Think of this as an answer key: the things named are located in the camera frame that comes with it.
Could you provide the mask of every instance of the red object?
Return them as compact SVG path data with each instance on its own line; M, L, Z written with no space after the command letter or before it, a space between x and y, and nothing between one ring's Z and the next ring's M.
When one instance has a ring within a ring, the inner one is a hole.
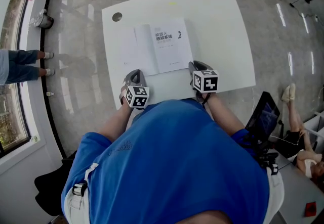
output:
M316 216L316 202L306 203L305 217Z

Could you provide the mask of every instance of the black and white cube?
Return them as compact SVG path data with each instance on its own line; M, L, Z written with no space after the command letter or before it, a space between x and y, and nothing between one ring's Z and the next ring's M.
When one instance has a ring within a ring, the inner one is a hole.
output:
M150 88L144 86L129 86L125 98L131 108L145 108L150 95Z
M193 87L201 93L217 91L218 72L216 70L201 70L193 72Z

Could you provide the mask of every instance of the round hole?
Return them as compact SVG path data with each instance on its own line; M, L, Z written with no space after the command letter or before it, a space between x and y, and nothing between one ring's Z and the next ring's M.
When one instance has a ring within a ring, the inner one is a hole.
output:
M122 17L123 17L123 15L122 15L120 12L118 12L118 13L115 13L115 14L112 16L112 20L113 20L114 22L118 22L118 21L120 21L120 20L122 19Z

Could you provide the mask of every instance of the blue t-shirt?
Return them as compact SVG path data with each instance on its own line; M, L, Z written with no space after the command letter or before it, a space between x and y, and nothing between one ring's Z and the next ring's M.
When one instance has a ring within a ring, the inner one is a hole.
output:
M240 131L235 137L246 134ZM149 106L113 144L87 133L62 193L89 175L90 221L176 223L220 210L233 223L262 223L266 171L193 100Z

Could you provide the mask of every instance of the gray floor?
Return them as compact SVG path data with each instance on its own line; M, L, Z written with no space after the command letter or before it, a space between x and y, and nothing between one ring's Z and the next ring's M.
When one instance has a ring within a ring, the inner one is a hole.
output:
M102 33L101 10L127 0L51 0L54 26L46 32L45 50L54 52L46 62L56 74L47 78L54 122L67 154L77 149L82 135L97 131L115 111ZM284 122L287 109L280 102L282 89L297 84L297 108L303 120L322 106L317 99L323 77L323 27L315 17L305 19L279 0L237 0L248 32L256 75L255 104L262 91L277 102ZM324 0L295 3L306 14L317 13ZM219 94L245 124L253 106L252 89Z

